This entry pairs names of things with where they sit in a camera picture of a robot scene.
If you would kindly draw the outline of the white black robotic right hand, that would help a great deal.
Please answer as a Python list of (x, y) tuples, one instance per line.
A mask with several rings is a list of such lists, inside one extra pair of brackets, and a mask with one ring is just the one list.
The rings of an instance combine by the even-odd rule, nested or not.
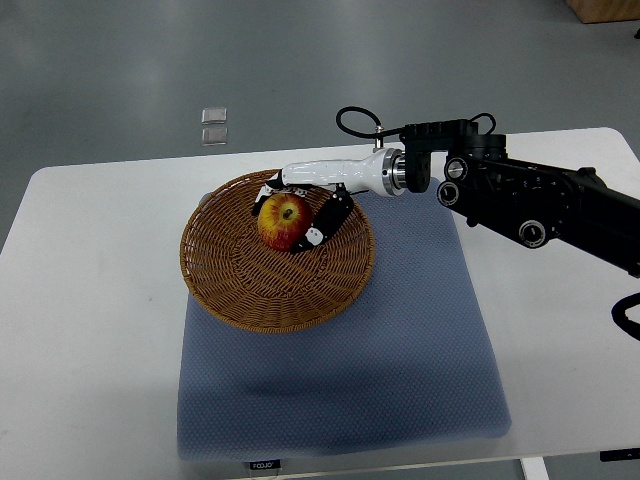
[(404, 155), (381, 149), (363, 160), (326, 160), (293, 163), (271, 176), (261, 187), (252, 214), (258, 215), (268, 198), (277, 193), (305, 195), (313, 188), (330, 192), (308, 230), (291, 246), (301, 253), (329, 241), (355, 208), (354, 194), (371, 191), (379, 196), (401, 195), (406, 188)]

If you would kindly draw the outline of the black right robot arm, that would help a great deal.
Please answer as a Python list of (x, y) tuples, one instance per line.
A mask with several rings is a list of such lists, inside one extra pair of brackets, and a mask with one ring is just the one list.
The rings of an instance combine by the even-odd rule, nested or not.
[(564, 241), (632, 277), (639, 275), (639, 201), (610, 189), (592, 167), (569, 170), (515, 160), (506, 138), (478, 119), (408, 124), (394, 130), (404, 157), (392, 185), (423, 193), (431, 156), (446, 155), (441, 205), (529, 249)]

